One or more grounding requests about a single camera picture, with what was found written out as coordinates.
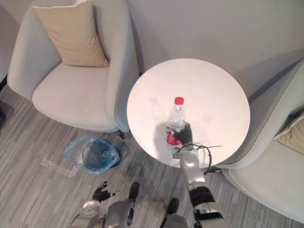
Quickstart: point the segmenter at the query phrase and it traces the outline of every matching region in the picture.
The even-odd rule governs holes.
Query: blue plastic bag
[[[121,157],[110,142],[91,135],[71,142],[63,156],[81,172],[94,176],[105,174]]]

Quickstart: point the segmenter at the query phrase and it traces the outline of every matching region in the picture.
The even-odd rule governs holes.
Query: beige pillow
[[[276,135],[274,140],[304,155],[304,112]]]
[[[95,29],[92,2],[66,7],[33,7],[59,52],[71,66],[107,67]]]

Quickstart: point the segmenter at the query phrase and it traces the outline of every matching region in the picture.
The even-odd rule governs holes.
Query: wall
[[[214,63],[247,96],[304,57],[303,0],[127,0],[140,71],[172,58]],[[30,0],[0,0],[21,21]]]
[[[8,73],[18,30],[18,22],[0,5],[0,82]]]

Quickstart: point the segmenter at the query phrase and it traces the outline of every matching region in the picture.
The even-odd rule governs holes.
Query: white round table
[[[174,98],[184,97],[186,121],[193,141],[210,148],[212,165],[230,157],[246,137],[250,122],[249,104],[237,81],[225,70],[206,61],[180,58],[160,63],[146,71],[131,90],[127,116],[139,145],[153,158],[174,167],[167,146],[166,122]],[[200,167],[209,157],[199,152]]]

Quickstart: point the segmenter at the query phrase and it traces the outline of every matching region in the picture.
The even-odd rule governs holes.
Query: gray striped carpet
[[[0,133],[1,228],[68,227],[105,180],[109,181],[110,191],[125,190],[105,205],[126,198],[126,189],[133,181],[140,183],[132,228],[158,228],[172,197],[181,202],[178,214],[193,224],[190,199],[180,170],[150,157],[130,133],[122,141],[115,133],[94,133],[60,124],[39,113],[30,101],[7,86],[0,96],[8,116]],[[68,177],[72,165],[62,152],[72,140],[88,133],[111,141],[121,150],[123,159],[102,177],[79,172]],[[52,161],[53,166],[41,165],[44,159]],[[244,195],[221,173],[210,173],[207,180],[232,228],[304,228],[304,224]]]

